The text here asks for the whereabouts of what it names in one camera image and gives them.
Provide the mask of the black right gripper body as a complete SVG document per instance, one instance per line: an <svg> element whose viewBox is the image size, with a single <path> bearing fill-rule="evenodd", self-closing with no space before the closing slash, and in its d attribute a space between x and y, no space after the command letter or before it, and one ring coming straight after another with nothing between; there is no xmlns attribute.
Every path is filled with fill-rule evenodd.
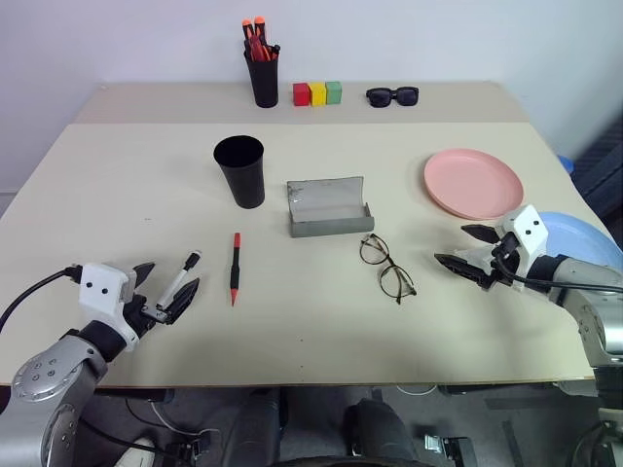
<svg viewBox="0 0 623 467"><path fill-rule="evenodd" d="M517 236L513 233L506 233L504 236L491 233L485 237L485 240L494 246L491 251L493 258L488 262L491 271L483 275L478 282L479 286L483 290L489 290L496 283L512 286L513 277L519 265Z"/></svg>

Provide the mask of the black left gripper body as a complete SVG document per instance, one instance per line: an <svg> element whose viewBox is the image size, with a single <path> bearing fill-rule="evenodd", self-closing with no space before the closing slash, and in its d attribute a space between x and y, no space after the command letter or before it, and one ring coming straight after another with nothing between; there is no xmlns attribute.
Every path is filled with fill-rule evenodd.
<svg viewBox="0 0 623 467"><path fill-rule="evenodd" d="M157 324L168 325L167 314L149 307L147 298L139 294L134 294L132 299L124 305L123 316L139 340Z"/></svg>

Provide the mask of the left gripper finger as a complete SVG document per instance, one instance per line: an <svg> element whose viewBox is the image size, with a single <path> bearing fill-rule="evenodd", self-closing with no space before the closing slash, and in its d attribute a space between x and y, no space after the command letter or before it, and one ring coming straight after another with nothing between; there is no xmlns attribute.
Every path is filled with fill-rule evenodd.
<svg viewBox="0 0 623 467"><path fill-rule="evenodd" d="M134 291L137 291L155 267L154 262L143 263L133 268L135 272Z"/></svg>
<svg viewBox="0 0 623 467"><path fill-rule="evenodd" d="M165 309L165 324L173 324L190 306L200 282L199 278L189 281L173 295L171 303Z"/></svg>

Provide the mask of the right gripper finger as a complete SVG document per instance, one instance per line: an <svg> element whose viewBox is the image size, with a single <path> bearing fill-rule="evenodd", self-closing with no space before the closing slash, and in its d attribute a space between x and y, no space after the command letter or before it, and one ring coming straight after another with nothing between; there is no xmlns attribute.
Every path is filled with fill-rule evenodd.
<svg viewBox="0 0 623 467"><path fill-rule="evenodd" d="M500 235L494 227L480 224L469 224L463 225L460 228L472 237L489 244L497 244L500 242Z"/></svg>
<svg viewBox="0 0 623 467"><path fill-rule="evenodd" d="M454 254L435 253L434 258L446 269L476 283L480 288L491 287L491 250L475 248Z"/></svg>

